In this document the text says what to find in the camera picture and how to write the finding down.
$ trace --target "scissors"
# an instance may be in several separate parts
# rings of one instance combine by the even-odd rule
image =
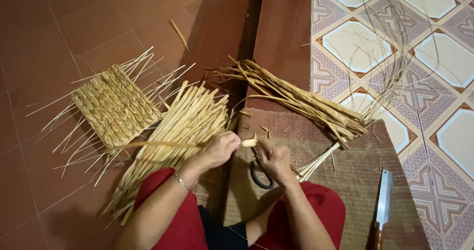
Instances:
[[[252,151],[255,155],[255,160],[252,160],[250,162],[250,175],[252,176],[252,180],[255,182],[255,184],[262,188],[262,189],[272,189],[273,186],[275,185],[275,181],[272,179],[272,177],[267,174],[266,171],[264,171],[264,169],[262,168],[262,166],[260,165],[260,159],[259,159],[259,156],[258,156],[258,152],[257,152],[257,149],[256,147],[252,147]],[[267,179],[270,181],[270,184],[269,185],[264,185],[263,183],[261,183],[258,178],[257,178],[257,175],[255,174],[255,163],[257,163],[257,165],[260,167],[260,169],[263,171],[263,173],[265,174],[265,176],[267,177]]]

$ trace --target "red pants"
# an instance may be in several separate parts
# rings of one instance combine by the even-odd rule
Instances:
[[[135,200],[135,210],[174,172],[174,169],[167,167],[146,178]],[[346,218],[346,208],[341,198],[331,189],[321,185],[303,182],[301,187],[335,247],[339,249]],[[271,250],[293,249],[284,198],[280,198],[275,204],[268,217],[267,232],[251,249],[262,249],[257,245]],[[192,192],[188,192],[175,218],[153,249],[208,249],[196,196]]]

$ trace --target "knife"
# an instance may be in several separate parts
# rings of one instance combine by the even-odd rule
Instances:
[[[378,228],[375,230],[375,249],[382,250],[383,225],[388,222],[390,216],[390,196],[394,186],[394,177],[388,170],[382,171],[382,180],[380,182],[379,202],[377,205],[377,217],[375,221],[378,223]]]

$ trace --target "woven mat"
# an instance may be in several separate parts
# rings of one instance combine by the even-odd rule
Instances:
[[[240,138],[265,138],[260,127],[270,130],[272,140],[287,145],[292,152],[295,167],[300,167],[328,149],[334,140],[308,119],[291,113],[276,113],[246,108],[251,118],[241,116],[238,128]],[[380,121],[369,127],[369,134],[348,143],[349,149],[334,151],[333,163],[328,159],[311,176],[310,181],[336,191],[346,205],[346,222],[341,249],[366,247],[375,219],[375,203],[381,174],[387,169],[394,175],[394,189],[390,218],[383,226],[384,249],[430,249],[419,220],[412,194],[403,169],[390,141],[385,124]],[[250,149],[239,149],[234,154],[230,171],[229,191],[224,213],[224,225],[248,221],[263,212],[281,195],[279,188],[264,190],[250,177]],[[261,181],[266,180],[259,174]]]
[[[139,136],[160,114],[119,65],[78,88],[72,99],[108,149]]]

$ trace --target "wooden knife handle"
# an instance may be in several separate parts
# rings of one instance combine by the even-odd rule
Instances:
[[[382,245],[383,245],[383,237],[382,237],[382,231],[380,229],[376,229],[375,231],[375,250],[382,250]]]

